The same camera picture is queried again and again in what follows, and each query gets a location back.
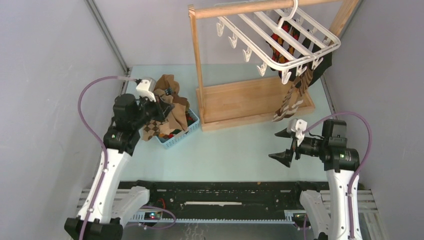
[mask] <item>wooden base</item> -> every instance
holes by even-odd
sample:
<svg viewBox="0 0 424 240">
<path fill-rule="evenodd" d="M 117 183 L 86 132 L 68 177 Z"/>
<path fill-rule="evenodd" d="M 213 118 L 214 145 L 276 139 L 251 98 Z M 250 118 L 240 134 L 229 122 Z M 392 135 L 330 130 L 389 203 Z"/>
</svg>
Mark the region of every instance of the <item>wooden base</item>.
<svg viewBox="0 0 424 240">
<path fill-rule="evenodd" d="M 291 82 L 283 85 L 275 76 L 204 87 L 204 108 L 197 89 L 201 129 L 211 131 L 270 121 L 290 86 Z M 291 105 L 296 97 L 297 93 L 293 93 Z M 306 93 L 296 115 L 310 114 L 314 109 L 314 102 Z"/>
</svg>

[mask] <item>wooden rod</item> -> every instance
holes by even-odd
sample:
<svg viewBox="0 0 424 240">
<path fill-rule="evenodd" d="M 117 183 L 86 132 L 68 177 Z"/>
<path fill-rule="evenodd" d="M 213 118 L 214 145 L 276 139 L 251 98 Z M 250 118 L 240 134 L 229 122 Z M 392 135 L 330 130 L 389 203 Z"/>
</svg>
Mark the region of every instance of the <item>wooden rod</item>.
<svg viewBox="0 0 424 240">
<path fill-rule="evenodd" d="M 299 0 L 299 6 L 331 3 L 338 1 L 340 0 Z M 267 0 L 206 7 L 199 8 L 197 10 L 193 8 L 193 11 L 195 12 L 194 16 L 196 19 L 207 19 L 220 16 L 267 11 L 273 9 L 285 9 L 293 7 L 293 4 L 293 0 Z"/>
<path fill-rule="evenodd" d="M 199 50 L 199 36 L 196 24 L 196 11 L 194 5 L 188 5 L 188 16 L 190 17 L 191 36 L 193 38 L 194 48 L 194 60 L 196 62 L 197 81 L 199 84 L 199 114 L 203 121 L 205 101 L 204 101 L 204 89 L 203 89 L 203 78 L 202 78 L 202 64 L 200 62 L 200 50 Z"/>
<path fill-rule="evenodd" d="M 351 17 L 354 9 L 357 7 L 360 0 L 343 0 L 343 3 L 340 6 L 337 14 L 334 17 L 334 20 L 331 23 L 329 28 L 337 37 L 342 33 L 343 28 Z"/>
</svg>

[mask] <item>wall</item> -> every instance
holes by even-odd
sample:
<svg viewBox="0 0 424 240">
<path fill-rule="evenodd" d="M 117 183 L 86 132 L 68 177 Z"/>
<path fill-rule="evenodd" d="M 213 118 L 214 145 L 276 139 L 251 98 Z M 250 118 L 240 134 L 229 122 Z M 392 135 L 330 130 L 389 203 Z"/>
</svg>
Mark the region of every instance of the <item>wall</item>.
<svg viewBox="0 0 424 240">
<path fill-rule="evenodd" d="M 337 110 L 358 112 L 371 124 L 361 181 L 392 240 L 423 238 L 423 9 L 421 0 L 364 1 L 326 72 Z M 349 145 L 363 155 L 365 127 L 344 119 Z"/>
<path fill-rule="evenodd" d="M 65 239 L 101 151 L 78 117 L 78 96 L 123 72 L 82 0 L 2 1 L 0 22 L 0 239 Z M 99 134 L 119 90 L 100 83 L 83 100 Z"/>
<path fill-rule="evenodd" d="M 126 63 L 134 65 L 194 64 L 193 41 L 189 22 L 188 5 L 196 8 L 212 7 L 218 3 L 234 0 L 97 0 L 96 3 L 116 41 Z M 302 7 L 325 27 L 329 27 L 336 15 L 340 2 Z M 258 46 L 272 53 L 263 38 L 255 33 L 238 16 L 229 19 L 236 24 Z M 214 18 L 197 21 L 200 57 L 203 64 L 244 63 L 242 49 L 246 45 L 240 40 L 237 48 L 230 46 L 230 30 L 217 35 Z M 262 63 L 252 54 L 251 63 Z"/>
</svg>

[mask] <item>wooden frame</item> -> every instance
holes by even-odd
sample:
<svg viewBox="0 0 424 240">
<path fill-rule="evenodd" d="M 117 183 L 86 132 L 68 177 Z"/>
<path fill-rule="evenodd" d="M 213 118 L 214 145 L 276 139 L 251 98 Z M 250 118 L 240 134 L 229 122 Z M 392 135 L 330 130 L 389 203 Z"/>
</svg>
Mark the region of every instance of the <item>wooden frame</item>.
<svg viewBox="0 0 424 240">
<path fill-rule="evenodd" d="M 298 0 L 298 5 L 306 6 L 338 1 L 339 0 Z M 340 35 L 359 2 L 359 0 L 342 1 L 343 3 L 329 28 L 336 36 Z M 273 9 L 284 9 L 293 7 L 293 4 L 293 0 L 265 0 L 200 9 L 195 9 L 193 5 L 188 6 L 188 16 L 190 18 L 194 59 L 199 85 L 196 93 L 199 105 L 200 123 L 203 131 L 271 120 L 274 111 L 280 107 L 280 103 L 287 93 L 290 84 L 282 85 L 280 78 L 276 76 L 204 87 L 196 20 Z M 308 114 L 313 112 L 314 109 L 314 102 L 309 94 L 306 93 L 305 101 L 298 108 L 296 114 Z"/>
</svg>

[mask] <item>blue basket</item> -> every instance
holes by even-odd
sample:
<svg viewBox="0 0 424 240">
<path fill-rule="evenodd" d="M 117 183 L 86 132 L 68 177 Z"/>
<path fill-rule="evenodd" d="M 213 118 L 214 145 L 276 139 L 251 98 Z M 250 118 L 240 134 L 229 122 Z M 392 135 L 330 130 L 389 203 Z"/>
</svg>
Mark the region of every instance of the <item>blue basket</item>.
<svg viewBox="0 0 424 240">
<path fill-rule="evenodd" d="M 156 137 L 156 139 L 159 141 L 160 144 L 162 144 L 163 147 L 165 147 L 165 149 L 169 149 L 170 147 L 174 146 L 176 143 L 178 143 L 183 138 L 187 137 L 199 128 L 199 117 L 191 109 L 188 110 L 188 114 L 190 115 L 190 117 L 193 118 L 194 122 L 190 126 L 188 126 L 187 131 L 181 131 L 170 139 L 165 139 L 158 136 Z"/>
</svg>

